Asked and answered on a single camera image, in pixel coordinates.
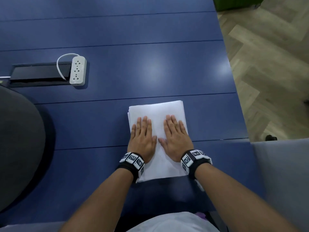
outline power outlet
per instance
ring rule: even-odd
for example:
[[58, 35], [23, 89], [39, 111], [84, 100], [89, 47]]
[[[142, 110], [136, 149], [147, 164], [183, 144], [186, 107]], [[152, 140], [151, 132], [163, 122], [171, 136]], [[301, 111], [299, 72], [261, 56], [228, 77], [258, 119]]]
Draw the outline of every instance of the power outlet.
[[85, 84], [87, 60], [83, 56], [76, 56], [72, 60], [70, 84], [82, 86]]

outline white shirt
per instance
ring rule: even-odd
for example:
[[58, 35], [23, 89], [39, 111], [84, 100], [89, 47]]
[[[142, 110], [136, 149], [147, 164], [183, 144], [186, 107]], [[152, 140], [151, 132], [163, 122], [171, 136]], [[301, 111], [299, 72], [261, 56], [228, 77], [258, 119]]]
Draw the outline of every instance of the white shirt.
[[170, 213], [151, 218], [127, 232], [219, 232], [209, 221], [189, 212]]

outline green chair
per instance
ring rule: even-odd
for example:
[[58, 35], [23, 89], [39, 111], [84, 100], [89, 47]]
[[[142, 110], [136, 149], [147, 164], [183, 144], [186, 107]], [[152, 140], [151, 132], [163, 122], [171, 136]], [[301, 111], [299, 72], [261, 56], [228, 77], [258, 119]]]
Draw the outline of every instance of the green chair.
[[255, 6], [259, 7], [263, 0], [214, 0], [217, 11], [231, 10]]

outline hand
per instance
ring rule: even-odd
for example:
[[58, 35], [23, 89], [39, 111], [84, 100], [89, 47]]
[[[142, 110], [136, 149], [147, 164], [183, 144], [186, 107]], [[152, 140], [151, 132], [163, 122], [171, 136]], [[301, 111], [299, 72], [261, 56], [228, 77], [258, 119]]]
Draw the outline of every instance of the hand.
[[152, 136], [151, 120], [147, 122], [147, 116], [137, 118], [137, 124], [132, 125], [131, 138], [128, 145], [128, 152], [140, 154], [145, 164], [149, 163], [155, 154], [157, 136]]
[[159, 143], [172, 160], [180, 162], [184, 152], [194, 149], [193, 143], [186, 132], [183, 122], [180, 120], [177, 123], [174, 115], [167, 115], [163, 125], [167, 140], [159, 138]]

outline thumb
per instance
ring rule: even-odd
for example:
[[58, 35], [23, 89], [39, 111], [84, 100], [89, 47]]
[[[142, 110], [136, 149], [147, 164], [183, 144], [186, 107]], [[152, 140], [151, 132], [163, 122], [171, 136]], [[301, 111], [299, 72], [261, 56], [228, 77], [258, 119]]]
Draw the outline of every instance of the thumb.
[[164, 138], [159, 138], [159, 143], [161, 144], [161, 146], [163, 147], [165, 153], [168, 153], [168, 144], [166, 142], [166, 140]]
[[155, 149], [155, 146], [157, 145], [157, 136], [152, 137], [152, 149]]

